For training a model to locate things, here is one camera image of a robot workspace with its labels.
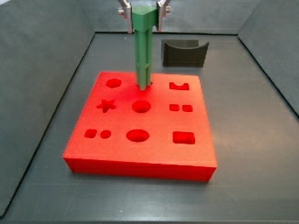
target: green peg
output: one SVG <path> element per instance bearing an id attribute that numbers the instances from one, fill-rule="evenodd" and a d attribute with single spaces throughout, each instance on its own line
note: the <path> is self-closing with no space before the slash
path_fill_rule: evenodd
<path id="1" fill-rule="evenodd" d="M 142 90 L 146 90 L 152 82 L 152 29 L 158 23 L 158 9 L 152 6 L 135 6 L 132 8 L 132 20 L 136 84 Z"/>

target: red foam block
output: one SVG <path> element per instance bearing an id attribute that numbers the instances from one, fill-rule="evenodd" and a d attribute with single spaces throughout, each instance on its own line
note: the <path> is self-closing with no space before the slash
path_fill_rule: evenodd
<path id="1" fill-rule="evenodd" d="M 198 76 L 103 72 L 63 158 L 74 172 L 209 181 L 218 168 Z"/>

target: black u-shaped block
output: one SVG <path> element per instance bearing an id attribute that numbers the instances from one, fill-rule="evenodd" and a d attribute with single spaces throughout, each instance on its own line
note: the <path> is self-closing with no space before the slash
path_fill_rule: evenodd
<path id="1" fill-rule="evenodd" d="M 199 45 L 199 40 L 164 39 L 164 67 L 203 67 L 210 42 Z"/>

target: star-shaped hole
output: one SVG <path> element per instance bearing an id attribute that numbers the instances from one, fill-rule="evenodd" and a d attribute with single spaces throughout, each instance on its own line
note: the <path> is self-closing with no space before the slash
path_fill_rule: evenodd
<path id="1" fill-rule="evenodd" d="M 110 109 L 115 109 L 115 100 L 107 101 L 102 100 L 102 103 L 98 105 L 98 109 L 103 109 L 103 113 L 107 113 Z"/>

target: rectangular hole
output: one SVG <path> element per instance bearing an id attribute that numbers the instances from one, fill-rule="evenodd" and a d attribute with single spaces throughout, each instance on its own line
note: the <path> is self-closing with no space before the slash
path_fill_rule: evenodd
<path id="1" fill-rule="evenodd" d="M 190 84 L 183 83 L 182 85 L 177 85 L 174 82 L 170 82 L 170 89 L 174 90 L 190 90 Z"/>
<path id="2" fill-rule="evenodd" d="M 173 141 L 175 144 L 195 144 L 195 136 L 193 132 L 175 131 L 173 133 Z"/>

